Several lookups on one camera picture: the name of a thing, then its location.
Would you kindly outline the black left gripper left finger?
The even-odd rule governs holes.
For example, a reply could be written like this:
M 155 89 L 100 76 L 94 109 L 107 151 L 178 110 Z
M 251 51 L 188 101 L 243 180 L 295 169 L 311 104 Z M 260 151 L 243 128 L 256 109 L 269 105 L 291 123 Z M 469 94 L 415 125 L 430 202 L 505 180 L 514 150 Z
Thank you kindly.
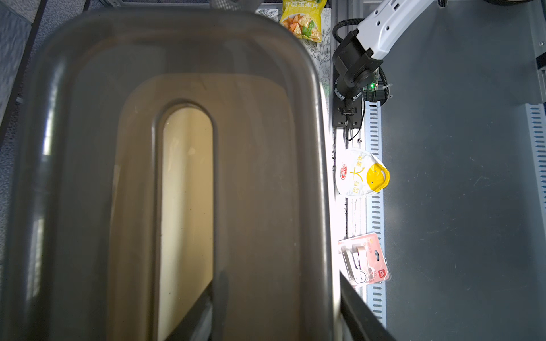
M 211 340 L 213 321 L 213 283 L 204 289 L 189 312 L 182 321 L 175 327 L 166 341 L 190 340 L 207 341 Z

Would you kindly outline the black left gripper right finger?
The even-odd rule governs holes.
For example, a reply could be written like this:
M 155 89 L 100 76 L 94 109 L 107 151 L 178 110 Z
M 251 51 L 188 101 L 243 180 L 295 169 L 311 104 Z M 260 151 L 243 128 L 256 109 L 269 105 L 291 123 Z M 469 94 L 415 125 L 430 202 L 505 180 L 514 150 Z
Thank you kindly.
M 347 278 L 340 273 L 341 314 L 353 340 L 394 341 L 395 338 L 383 327 L 364 303 Z

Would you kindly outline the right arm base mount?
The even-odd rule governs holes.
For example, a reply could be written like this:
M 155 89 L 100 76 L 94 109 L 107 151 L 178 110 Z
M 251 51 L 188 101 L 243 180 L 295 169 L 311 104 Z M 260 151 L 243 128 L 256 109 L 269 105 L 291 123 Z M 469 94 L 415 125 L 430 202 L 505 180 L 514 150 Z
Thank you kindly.
M 352 101 L 339 99 L 334 95 L 332 102 L 331 124 L 334 128 L 360 129 L 363 123 L 363 100 L 361 97 Z

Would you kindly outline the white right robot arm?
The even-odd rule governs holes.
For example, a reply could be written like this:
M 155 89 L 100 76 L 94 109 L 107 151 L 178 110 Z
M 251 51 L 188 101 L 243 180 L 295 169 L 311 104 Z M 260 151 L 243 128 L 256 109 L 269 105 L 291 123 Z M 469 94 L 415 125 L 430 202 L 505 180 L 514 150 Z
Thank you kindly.
M 383 1 L 363 20 L 347 19 L 332 29 L 335 39 L 337 30 L 344 24 L 357 25 L 348 32 L 334 51 L 333 64 L 338 73 L 334 92 L 341 100 L 358 98 L 364 88 L 373 81 L 373 73 L 407 28 L 431 4 L 431 1 Z

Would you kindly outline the dark brown lid tissue box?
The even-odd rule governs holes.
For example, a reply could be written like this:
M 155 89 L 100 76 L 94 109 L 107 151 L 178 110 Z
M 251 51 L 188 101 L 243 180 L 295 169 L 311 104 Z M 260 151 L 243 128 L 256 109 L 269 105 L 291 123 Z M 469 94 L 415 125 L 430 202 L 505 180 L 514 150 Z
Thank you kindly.
M 335 340 L 326 103 L 247 11 L 93 11 L 38 52 L 19 123 L 3 340 Z

